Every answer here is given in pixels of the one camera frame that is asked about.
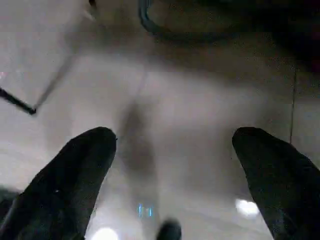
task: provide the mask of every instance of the tiled floor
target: tiled floor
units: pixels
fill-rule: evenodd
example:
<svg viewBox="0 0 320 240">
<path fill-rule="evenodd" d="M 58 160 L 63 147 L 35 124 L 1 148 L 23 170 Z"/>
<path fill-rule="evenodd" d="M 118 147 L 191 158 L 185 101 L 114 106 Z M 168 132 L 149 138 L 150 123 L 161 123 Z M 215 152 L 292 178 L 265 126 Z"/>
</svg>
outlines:
<svg viewBox="0 0 320 240">
<path fill-rule="evenodd" d="M 295 85 L 294 59 L 268 33 L 178 46 L 142 29 L 135 1 L 100 0 L 98 20 L 78 0 L 4 2 L 1 86 L 35 104 L 59 84 L 36 117 L 0 101 L 0 184 L 23 190 L 67 140 L 105 126 L 119 146 L 88 239 L 112 228 L 121 240 L 151 240 L 167 216 L 180 220 L 185 240 L 271 239 L 260 215 L 236 209 L 251 197 L 233 132 L 292 137 L 318 166 L 320 132 L 316 79 L 298 70 Z M 157 2 L 154 15 L 174 23 L 171 11 Z M 139 204 L 153 217 L 140 218 Z"/>
</svg>

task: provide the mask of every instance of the black shoe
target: black shoe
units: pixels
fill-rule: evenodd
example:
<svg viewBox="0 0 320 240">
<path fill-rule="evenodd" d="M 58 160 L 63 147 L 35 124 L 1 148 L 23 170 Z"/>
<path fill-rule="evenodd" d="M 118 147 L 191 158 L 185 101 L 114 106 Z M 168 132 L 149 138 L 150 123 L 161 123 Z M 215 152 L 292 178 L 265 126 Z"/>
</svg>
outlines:
<svg viewBox="0 0 320 240">
<path fill-rule="evenodd" d="M 182 235 L 181 225 L 177 220 L 166 220 L 156 236 L 156 240 L 180 240 Z"/>
</svg>

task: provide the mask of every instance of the dark object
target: dark object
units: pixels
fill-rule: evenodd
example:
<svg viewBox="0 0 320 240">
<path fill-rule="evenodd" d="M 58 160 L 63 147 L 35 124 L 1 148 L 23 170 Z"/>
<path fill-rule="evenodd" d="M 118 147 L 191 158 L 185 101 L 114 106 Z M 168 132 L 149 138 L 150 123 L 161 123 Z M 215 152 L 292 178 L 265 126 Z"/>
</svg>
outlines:
<svg viewBox="0 0 320 240">
<path fill-rule="evenodd" d="M 160 227 L 156 240 L 181 240 L 180 223 L 174 219 L 166 220 Z"/>
<path fill-rule="evenodd" d="M 226 27 L 223 30 L 214 32 L 172 32 L 170 29 L 156 24 L 149 18 L 148 10 L 152 6 L 153 0 L 138 1 L 138 16 L 142 26 L 156 37 L 161 37 L 166 40 L 175 41 L 178 43 L 212 43 L 218 40 L 224 40 L 246 32 L 251 27 L 250 23 L 237 24 Z"/>
<path fill-rule="evenodd" d="M 273 238 L 319 239 L 320 172 L 315 165 L 259 128 L 239 128 L 232 144 Z"/>
<path fill-rule="evenodd" d="M 96 7 L 96 6 L 97 6 L 96 0 L 89 0 L 89 4 L 90 4 L 92 7 Z"/>
<path fill-rule="evenodd" d="M 15 105 L 16 107 L 20 108 L 21 110 L 25 111 L 30 115 L 34 115 L 37 110 L 32 106 L 26 104 L 25 102 L 21 101 L 20 99 L 16 98 L 12 94 L 8 93 L 6 90 L 0 87 L 0 98 L 5 99 L 9 103 Z"/>
<path fill-rule="evenodd" d="M 0 240 L 83 239 L 115 152 L 116 136 L 105 127 L 70 140 L 23 193 L 0 204 L 7 212 Z"/>
</svg>

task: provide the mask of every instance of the black cable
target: black cable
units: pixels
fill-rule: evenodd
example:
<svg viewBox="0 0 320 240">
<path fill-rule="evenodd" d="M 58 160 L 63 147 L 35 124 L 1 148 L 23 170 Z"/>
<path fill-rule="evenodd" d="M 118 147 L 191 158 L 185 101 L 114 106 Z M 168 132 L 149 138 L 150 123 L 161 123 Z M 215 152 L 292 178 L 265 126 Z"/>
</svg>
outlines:
<svg viewBox="0 0 320 240">
<path fill-rule="evenodd" d="M 183 32 L 177 33 L 170 29 L 157 25 L 149 18 L 148 9 L 151 7 L 152 0 L 138 1 L 138 16 L 142 26 L 156 37 L 163 38 L 178 43 L 212 43 L 218 40 L 224 40 L 237 36 L 240 33 L 248 31 L 252 26 L 249 23 L 237 24 L 226 27 L 224 30 L 215 32 Z"/>
</svg>

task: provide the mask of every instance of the shiny floor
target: shiny floor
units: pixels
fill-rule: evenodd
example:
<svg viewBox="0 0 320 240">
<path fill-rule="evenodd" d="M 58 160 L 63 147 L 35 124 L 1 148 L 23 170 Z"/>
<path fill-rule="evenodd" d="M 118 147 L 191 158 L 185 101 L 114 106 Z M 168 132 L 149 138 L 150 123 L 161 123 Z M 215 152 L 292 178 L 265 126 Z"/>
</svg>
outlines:
<svg viewBox="0 0 320 240">
<path fill-rule="evenodd" d="M 1 3 L 1 87 L 34 105 L 56 86 L 36 117 L 0 100 L 0 184 L 23 190 L 71 137 L 105 126 L 118 151 L 87 239 L 152 240 L 167 217 L 184 240 L 271 239 L 231 137 L 261 127 L 320 167 L 316 78 L 269 33 L 179 46 L 144 31 L 135 0 L 98 7 Z M 179 10 L 162 0 L 154 17 L 189 28 Z"/>
</svg>

